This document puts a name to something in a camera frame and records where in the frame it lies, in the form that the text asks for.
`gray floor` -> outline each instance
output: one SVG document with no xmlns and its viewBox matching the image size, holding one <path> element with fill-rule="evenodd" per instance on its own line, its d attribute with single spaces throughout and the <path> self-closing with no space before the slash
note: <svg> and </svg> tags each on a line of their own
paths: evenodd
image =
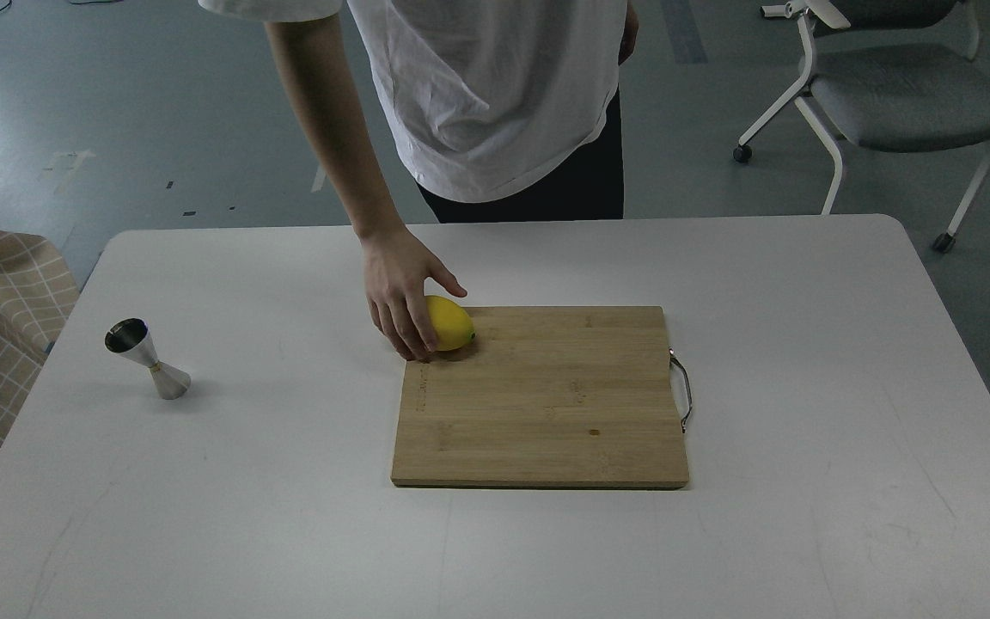
<svg viewBox="0 0 990 619">
<path fill-rule="evenodd" d="M 758 3 L 747 1 L 636 5 L 639 43 L 621 73 L 627 216 L 818 211 L 832 164 L 794 109 L 755 139 L 750 164 L 730 158 L 739 134 L 797 75 L 794 25 L 760 20 Z M 978 64 L 990 75 L 990 0 L 979 5 L 986 38 Z M 397 206 L 407 222 L 431 223 L 395 156 L 357 30 L 349 19 L 345 28 Z M 964 28 L 958 9 L 923 36 L 962 48 Z M 990 177 L 956 249 L 927 249 L 978 156 L 848 146 L 836 211 L 903 222 L 990 389 Z M 0 228 L 50 238 L 80 283 L 107 240 L 126 229 L 344 224 L 330 184 L 314 191 L 317 169 L 258 24 L 189 1 L 15 3 L 0 15 Z"/>
</svg>

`yellow lemon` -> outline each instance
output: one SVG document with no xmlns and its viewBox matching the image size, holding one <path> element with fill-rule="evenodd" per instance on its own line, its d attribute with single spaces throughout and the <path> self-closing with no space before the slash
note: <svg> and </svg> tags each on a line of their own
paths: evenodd
<svg viewBox="0 0 990 619">
<path fill-rule="evenodd" d="M 456 350 L 475 340 L 472 318 L 463 307 L 445 297 L 427 295 L 430 324 L 437 333 L 437 350 Z"/>
</svg>

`bamboo cutting board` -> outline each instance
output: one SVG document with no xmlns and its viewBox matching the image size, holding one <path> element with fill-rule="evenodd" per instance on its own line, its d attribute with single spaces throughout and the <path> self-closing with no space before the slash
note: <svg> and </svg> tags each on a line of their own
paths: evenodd
<svg viewBox="0 0 990 619">
<path fill-rule="evenodd" d="M 407 364 L 396 486 L 685 486 L 660 307 L 467 312 L 472 344 Z"/>
</svg>

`jigger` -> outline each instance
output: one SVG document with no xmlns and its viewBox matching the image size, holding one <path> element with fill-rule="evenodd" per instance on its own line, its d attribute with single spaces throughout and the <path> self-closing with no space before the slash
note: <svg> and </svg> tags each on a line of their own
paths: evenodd
<svg viewBox="0 0 990 619">
<path fill-rule="evenodd" d="M 117 322 L 106 333 L 106 348 L 114 355 L 120 355 L 137 362 L 150 370 L 155 389 L 164 400 L 181 397 L 189 389 L 189 375 L 172 365 L 161 364 L 155 355 L 155 345 L 150 338 L 148 325 L 140 318 L 127 318 Z"/>
</svg>

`person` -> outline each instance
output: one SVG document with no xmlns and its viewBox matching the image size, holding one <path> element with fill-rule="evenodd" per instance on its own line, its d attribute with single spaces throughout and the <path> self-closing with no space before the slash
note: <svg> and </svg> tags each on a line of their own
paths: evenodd
<svg viewBox="0 0 990 619">
<path fill-rule="evenodd" d="M 467 291 L 402 222 L 342 46 L 342 0 L 198 0 L 265 23 L 292 110 L 364 257 L 370 318 L 402 358 L 437 335 L 433 279 Z M 628 0 L 349 0 L 396 149 L 441 223 L 620 218 L 618 65 Z"/>
</svg>

